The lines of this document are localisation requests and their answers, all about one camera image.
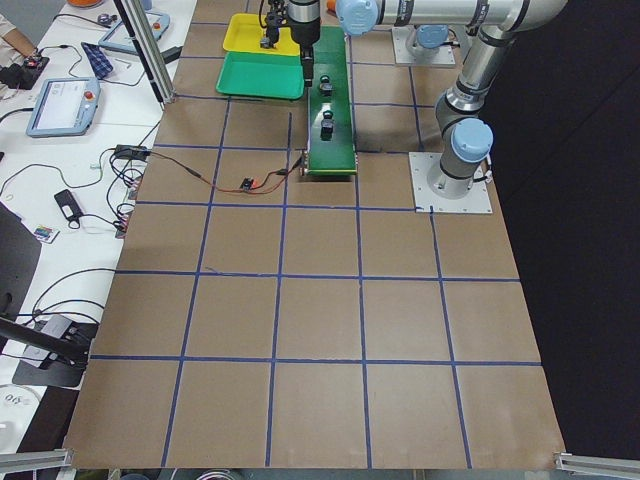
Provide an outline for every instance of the mounting plate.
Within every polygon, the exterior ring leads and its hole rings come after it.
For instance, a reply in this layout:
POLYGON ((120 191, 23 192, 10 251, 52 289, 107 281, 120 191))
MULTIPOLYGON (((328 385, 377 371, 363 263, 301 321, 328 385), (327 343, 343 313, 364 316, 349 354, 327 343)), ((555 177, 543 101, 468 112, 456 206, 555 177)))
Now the mounting plate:
MULTIPOLYGON (((441 156, 441 153, 434 152, 409 153, 416 212, 429 213, 433 208, 435 213, 493 213, 485 182, 474 183, 467 196, 458 200, 443 198, 431 190, 427 184, 427 173, 432 165, 440 161, 441 156)), ((480 178, 483 175, 482 168, 478 167, 475 177, 480 178)))
POLYGON ((435 55, 420 57, 407 50, 407 38, 413 29, 413 25, 406 27, 393 27, 393 50, 396 54, 396 63, 400 65, 418 65, 437 68, 455 68, 456 59, 453 50, 449 46, 440 47, 435 55))

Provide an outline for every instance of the orange object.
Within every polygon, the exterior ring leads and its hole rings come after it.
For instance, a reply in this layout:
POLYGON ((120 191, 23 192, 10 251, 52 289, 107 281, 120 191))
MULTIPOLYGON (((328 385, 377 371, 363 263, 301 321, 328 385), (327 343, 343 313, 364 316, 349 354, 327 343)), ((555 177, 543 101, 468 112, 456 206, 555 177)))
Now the orange object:
POLYGON ((67 0, 67 3, 72 7, 89 8, 100 5, 103 0, 67 0))

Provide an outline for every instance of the person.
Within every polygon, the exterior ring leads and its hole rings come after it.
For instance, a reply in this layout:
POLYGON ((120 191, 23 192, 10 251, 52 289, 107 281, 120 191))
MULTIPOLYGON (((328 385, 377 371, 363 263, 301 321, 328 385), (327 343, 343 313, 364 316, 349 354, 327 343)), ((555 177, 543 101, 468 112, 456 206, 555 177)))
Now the person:
POLYGON ((25 57, 35 51, 36 47, 31 40, 0 14, 0 67, 22 63, 25 57))

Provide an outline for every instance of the power adapter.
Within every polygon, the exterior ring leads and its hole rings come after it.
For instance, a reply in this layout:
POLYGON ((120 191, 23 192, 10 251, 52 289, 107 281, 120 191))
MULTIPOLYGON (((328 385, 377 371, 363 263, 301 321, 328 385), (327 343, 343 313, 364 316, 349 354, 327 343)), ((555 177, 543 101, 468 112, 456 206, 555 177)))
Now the power adapter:
POLYGON ((138 145, 116 145, 113 152, 115 158, 124 158, 126 160, 141 160, 145 161, 146 158, 151 155, 151 150, 147 147, 138 145))

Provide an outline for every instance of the sticker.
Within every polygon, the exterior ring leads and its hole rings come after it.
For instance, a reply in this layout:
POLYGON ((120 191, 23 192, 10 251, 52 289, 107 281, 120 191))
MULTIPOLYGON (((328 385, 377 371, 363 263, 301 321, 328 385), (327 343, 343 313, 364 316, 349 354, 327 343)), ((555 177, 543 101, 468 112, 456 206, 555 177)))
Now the sticker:
POLYGON ((33 231, 35 237, 40 240, 42 243, 53 243, 56 239, 60 230, 56 230, 55 228, 45 227, 44 225, 38 225, 36 229, 33 231))

